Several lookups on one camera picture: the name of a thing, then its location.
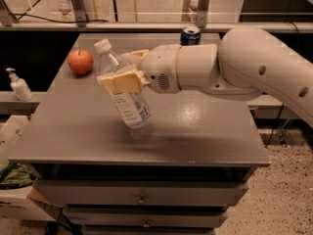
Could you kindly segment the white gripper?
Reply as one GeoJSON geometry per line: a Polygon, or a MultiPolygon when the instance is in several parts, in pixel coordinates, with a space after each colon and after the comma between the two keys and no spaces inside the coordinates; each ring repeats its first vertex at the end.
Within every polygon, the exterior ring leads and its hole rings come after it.
{"type": "Polygon", "coordinates": [[[138,70],[99,75],[97,80],[109,92],[139,93],[150,85],[157,93],[178,93],[176,67],[180,48],[179,44],[170,44],[157,46],[150,52],[142,49],[123,53],[121,57],[138,70]]]}

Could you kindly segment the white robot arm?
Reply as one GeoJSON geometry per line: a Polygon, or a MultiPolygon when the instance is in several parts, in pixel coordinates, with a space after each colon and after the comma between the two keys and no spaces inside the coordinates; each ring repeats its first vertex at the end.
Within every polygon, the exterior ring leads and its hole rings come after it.
{"type": "Polygon", "coordinates": [[[263,29],[240,26],[218,44],[168,44],[120,56],[107,39],[95,49],[101,55],[97,80],[108,92],[148,86],[157,93],[197,90],[243,101],[266,93],[313,126],[313,63],[263,29]]]}

